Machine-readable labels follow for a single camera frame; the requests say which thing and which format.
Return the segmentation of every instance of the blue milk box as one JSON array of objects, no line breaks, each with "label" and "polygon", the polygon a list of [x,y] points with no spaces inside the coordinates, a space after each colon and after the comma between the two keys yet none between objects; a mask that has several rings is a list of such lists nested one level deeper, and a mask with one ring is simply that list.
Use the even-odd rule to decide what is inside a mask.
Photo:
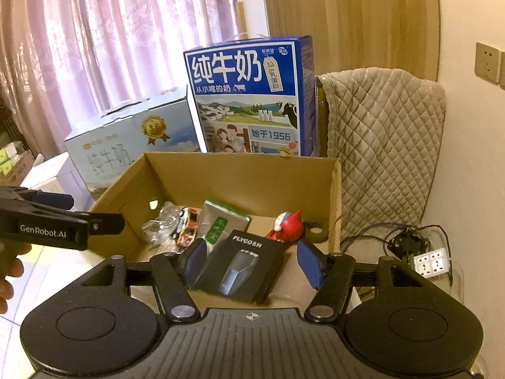
[{"label": "blue milk box", "polygon": [[209,152],[313,155],[312,37],[233,41],[184,56]]},{"label": "blue milk box", "polygon": [[187,89],[91,118],[64,144],[93,197],[100,196],[144,152],[200,150]]}]

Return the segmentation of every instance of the beige quilted fabric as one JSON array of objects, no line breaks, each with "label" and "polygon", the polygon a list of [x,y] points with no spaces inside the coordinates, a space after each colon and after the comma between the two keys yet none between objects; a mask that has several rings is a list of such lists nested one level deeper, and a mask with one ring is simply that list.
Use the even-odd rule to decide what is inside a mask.
[{"label": "beige quilted fabric", "polygon": [[402,69],[319,80],[329,104],[328,157],[342,162],[341,238],[375,222],[418,225],[442,140],[442,86]]}]

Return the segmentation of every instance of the village illustration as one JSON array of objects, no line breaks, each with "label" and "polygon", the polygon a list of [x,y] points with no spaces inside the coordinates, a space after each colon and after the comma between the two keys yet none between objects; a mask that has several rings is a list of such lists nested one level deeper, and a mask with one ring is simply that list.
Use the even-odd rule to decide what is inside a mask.
[{"label": "village illustration", "polygon": [[198,102],[202,122],[255,123],[279,127],[297,128],[296,106],[289,102],[273,104],[253,103],[251,105],[238,101],[226,104]]}]

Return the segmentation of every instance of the human hand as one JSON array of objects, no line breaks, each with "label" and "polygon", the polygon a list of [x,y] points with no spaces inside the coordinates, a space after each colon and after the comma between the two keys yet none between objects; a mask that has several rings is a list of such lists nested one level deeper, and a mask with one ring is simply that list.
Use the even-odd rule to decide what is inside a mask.
[{"label": "human hand", "polygon": [[[31,251],[31,244],[24,243],[19,251],[18,255],[24,255]],[[23,262],[19,258],[16,258],[12,263],[11,270],[8,275],[14,278],[19,278],[23,275],[25,268]],[[14,288],[6,280],[0,280],[0,314],[7,313],[8,306],[7,300],[12,299],[14,296]]]}]

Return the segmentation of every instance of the family illustration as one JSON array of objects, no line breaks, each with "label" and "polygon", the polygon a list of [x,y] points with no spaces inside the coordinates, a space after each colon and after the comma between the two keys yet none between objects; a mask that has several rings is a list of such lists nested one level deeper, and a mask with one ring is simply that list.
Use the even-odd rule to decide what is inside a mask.
[{"label": "family illustration", "polygon": [[214,152],[225,153],[250,153],[249,133],[244,128],[242,133],[233,124],[228,124],[226,128],[219,128],[216,135],[209,138],[209,147]]}]

